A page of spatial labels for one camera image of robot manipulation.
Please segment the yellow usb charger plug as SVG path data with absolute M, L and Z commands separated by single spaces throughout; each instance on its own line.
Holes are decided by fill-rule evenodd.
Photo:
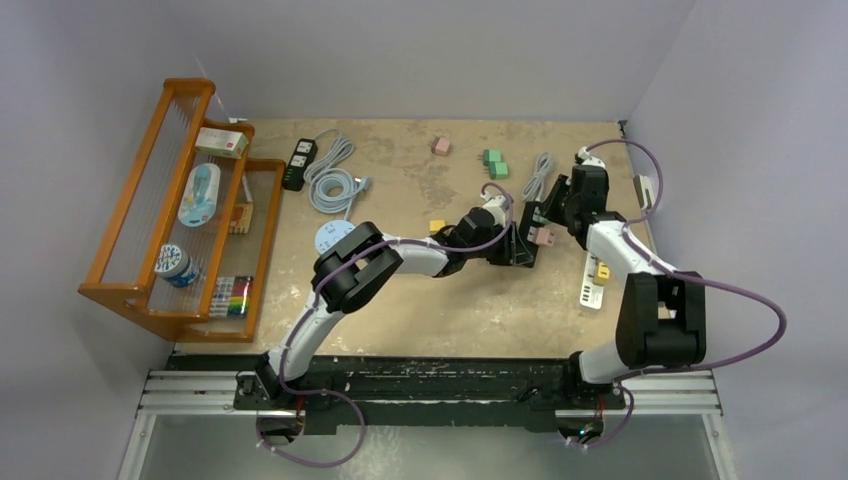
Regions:
M 446 221 L 445 221 L 445 220 L 441 220 L 441 219 L 434 219 L 434 220 L 430 220 L 430 221 L 429 221 L 429 234 L 430 234 L 430 235 L 435 235 L 435 234 L 437 234 L 440 230 L 442 230 L 443 228 L 445 228 L 446 226 L 447 226 L 447 223 L 446 223 Z

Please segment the round blue power socket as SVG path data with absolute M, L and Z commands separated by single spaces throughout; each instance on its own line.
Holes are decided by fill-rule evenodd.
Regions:
M 319 254 L 328 252 L 336 243 L 352 232 L 355 226 L 347 220 L 331 220 L 315 233 L 314 246 Z

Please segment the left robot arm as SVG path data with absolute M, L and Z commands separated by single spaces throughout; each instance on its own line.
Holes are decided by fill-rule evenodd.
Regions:
M 323 252 L 313 265 L 312 290 L 283 340 L 256 372 L 259 395 L 272 408 L 292 405 L 298 380 L 335 326 L 365 307 L 395 275 L 444 278 L 468 261 L 530 268 L 538 249 L 507 211 L 475 207 L 455 225 L 421 239 L 393 236 L 364 222 Z

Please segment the black power strip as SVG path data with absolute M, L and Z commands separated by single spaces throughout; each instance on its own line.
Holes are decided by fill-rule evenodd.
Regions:
M 533 268 L 536 263 L 539 246 L 533 242 L 535 231 L 542 224 L 533 221 L 533 215 L 539 214 L 538 201 L 527 201 L 518 222 L 516 233 L 516 265 L 525 268 Z
M 313 163 L 317 154 L 317 144 L 314 139 L 301 138 L 286 164 L 282 180 L 284 190 L 299 192 L 303 189 L 306 169 Z

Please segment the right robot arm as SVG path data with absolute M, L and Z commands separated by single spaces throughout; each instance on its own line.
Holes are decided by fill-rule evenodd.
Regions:
M 706 296 L 700 276 L 687 279 L 631 237 L 625 218 L 607 207 L 609 176 L 589 163 L 559 175 L 542 203 L 542 215 L 565 227 L 580 247 L 624 283 L 612 341 L 574 354 L 574 372 L 561 392 L 576 407 L 601 389 L 649 367 L 685 371 L 706 356 Z

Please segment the pink usb charger plug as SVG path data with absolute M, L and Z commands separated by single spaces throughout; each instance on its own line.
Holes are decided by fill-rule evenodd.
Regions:
M 444 136 L 436 137 L 430 144 L 430 150 L 434 155 L 446 157 L 450 154 L 452 142 Z

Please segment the green usb charger plug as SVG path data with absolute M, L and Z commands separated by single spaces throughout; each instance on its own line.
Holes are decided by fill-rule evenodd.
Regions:
M 502 162 L 503 156 L 500 150 L 484 149 L 480 154 L 480 160 L 484 166 L 489 166 L 492 163 Z

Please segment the pink charger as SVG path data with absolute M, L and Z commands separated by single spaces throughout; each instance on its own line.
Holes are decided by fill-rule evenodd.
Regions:
M 540 227 L 535 231 L 533 242 L 541 247 L 551 247 L 556 241 L 555 233 L 546 228 Z

